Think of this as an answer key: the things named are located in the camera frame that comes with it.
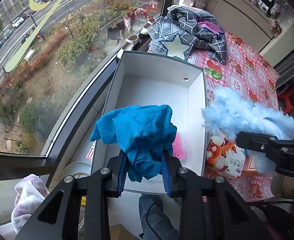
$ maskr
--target street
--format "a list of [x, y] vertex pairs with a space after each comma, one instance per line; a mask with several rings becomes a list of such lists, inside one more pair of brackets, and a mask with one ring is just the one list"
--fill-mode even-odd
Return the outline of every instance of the street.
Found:
[[[63, 20], [66, 16], [68, 16], [70, 13], [73, 13], [77, 10], [74, 3], [77, 5], [77, 7], [83, 7], [90, 3], [93, 0], [63, 0], [57, 10], [50, 16], [48, 21], [45, 23], [44, 27], [42, 28], [42, 33], [45, 34], [47, 31], [49, 31], [52, 27], [55, 26], [58, 22]], [[50, 8], [55, 4], [56, 0], [53, 0], [47, 7], [45, 7], [43, 10], [40, 10], [36, 12], [33, 15], [33, 18], [35, 22], [38, 24], [42, 21], [42, 19], [45, 17], [47, 12], [50, 10]], [[10, 36], [10, 38], [4, 43], [2, 48], [0, 49], [0, 81], [1, 78], [4, 77], [3, 75], [3, 69], [2, 67], [5, 66], [7, 61], [10, 59], [10, 57], [16, 53], [16, 51], [21, 46], [21, 40], [22, 37], [31, 30], [31, 28], [34, 26], [34, 23], [31, 18], [28, 18], [23, 22], [21, 26], [19, 26], [17, 29], [13, 28], [13, 34]]]

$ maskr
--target plaid jacket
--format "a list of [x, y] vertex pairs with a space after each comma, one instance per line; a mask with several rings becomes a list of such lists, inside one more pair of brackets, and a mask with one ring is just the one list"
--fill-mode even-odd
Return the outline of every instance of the plaid jacket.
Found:
[[160, 17], [148, 30], [152, 39], [149, 50], [167, 55], [168, 49], [162, 41], [173, 41], [179, 35], [181, 43], [189, 45], [189, 48], [183, 52], [184, 60], [188, 58], [191, 48], [196, 47], [205, 49], [212, 59], [225, 65], [227, 53], [225, 35], [213, 33], [208, 28], [201, 27], [198, 22], [211, 22], [220, 26], [215, 16], [207, 11], [200, 11], [197, 13], [184, 7], [172, 6], [167, 16]]

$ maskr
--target screw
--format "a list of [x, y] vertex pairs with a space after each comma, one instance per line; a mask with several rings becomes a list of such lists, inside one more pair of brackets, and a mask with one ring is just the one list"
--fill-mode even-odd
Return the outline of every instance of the screw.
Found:
[[182, 173], [182, 174], [185, 174], [185, 173], [188, 172], [188, 169], [185, 168], [185, 167], [180, 167], [180, 168], [179, 168], [179, 172]]
[[222, 177], [222, 176], [217, 176], [215, 177], [215, 180], [218, 182], [218, 183], [223, 183], [225, 181], [225, 179]]
[[107, 174], [107, 173], [109, 173], [109, 171], [110, 171], [110, 169], [108, 169], [108, 168], [102, 168], [102, 169], [100, 170], [100, 173], [101, 173], [101, 174]]
[[70, 183], [70, 182], [72, 182], [73, 179], [74, 179], [73, 176], [66, 176], [66, 177], [64, 178], [64, 181], [65, 181], [66, 183]]

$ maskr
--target jeans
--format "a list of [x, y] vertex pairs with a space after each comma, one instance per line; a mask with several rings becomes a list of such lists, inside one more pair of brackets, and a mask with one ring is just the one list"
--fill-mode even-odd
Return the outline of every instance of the jeans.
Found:
[[148, 209], [154, 203], [156, 204], [152, 206], [148, 213], [149, 225], [162, 240], [178, 240], [179, 234], [163, 212], [163, 202], [159, 196], [142, 195], [139, 198], [139, 215], [143, 227], [143, 240], [159, 240], [146, 222]]

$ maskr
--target light blue fluffy duster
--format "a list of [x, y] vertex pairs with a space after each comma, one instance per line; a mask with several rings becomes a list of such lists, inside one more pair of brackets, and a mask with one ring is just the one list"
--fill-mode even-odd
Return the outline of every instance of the light blue fluffy duster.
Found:
[[[231, 88], [218, 86], [215, 100], [201, 112], [207, 130], [215, 136], [219, 136], [221, 131], [231, 141], [241, 131], [274, 135], [281, 140], [294, 138], [294, 119], [291, 116], [245, 100]], [[259, 173], [275, 171], [275, 163], [267, 159], [264, 153], [247, 152], [256, 155], [256, 169]]]

